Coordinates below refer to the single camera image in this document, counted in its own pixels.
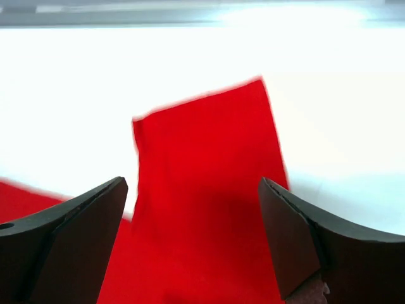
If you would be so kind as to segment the red t shirt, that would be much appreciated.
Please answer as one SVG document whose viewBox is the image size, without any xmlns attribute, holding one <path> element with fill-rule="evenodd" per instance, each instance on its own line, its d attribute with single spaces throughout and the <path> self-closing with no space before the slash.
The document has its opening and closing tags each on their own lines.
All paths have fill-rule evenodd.
<svg viewBox="0 0 405 304">
<path fill-rule="evenodd" d="M 137 201 L 99 303 L 280 303 L 262 177 L 287 186 L 263 79 L 134 120 Z"/>
</svg>

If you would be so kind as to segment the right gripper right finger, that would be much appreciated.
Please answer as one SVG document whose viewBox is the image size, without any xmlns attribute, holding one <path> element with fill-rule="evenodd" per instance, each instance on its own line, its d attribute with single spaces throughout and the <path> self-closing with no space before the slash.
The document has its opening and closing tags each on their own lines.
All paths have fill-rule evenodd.
<svg viewBox="0 0 405 304">
<path fill-rule="evenodd" d="M 404 302 L 402 235 L 345 220 L 267 178 L 259 204 L 284 302 Z"/>
</svg>

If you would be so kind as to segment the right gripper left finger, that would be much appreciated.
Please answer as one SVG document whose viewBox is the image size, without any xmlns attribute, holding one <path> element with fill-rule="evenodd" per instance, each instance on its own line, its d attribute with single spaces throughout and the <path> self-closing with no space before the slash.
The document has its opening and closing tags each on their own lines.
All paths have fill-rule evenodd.
<svg viewBox="0 0 405 304">
<path fill-rule="evenodd" d="M 96 303 L 127 198 L 123 177 L 1 224 L 1 303 Z"/>
</svg>

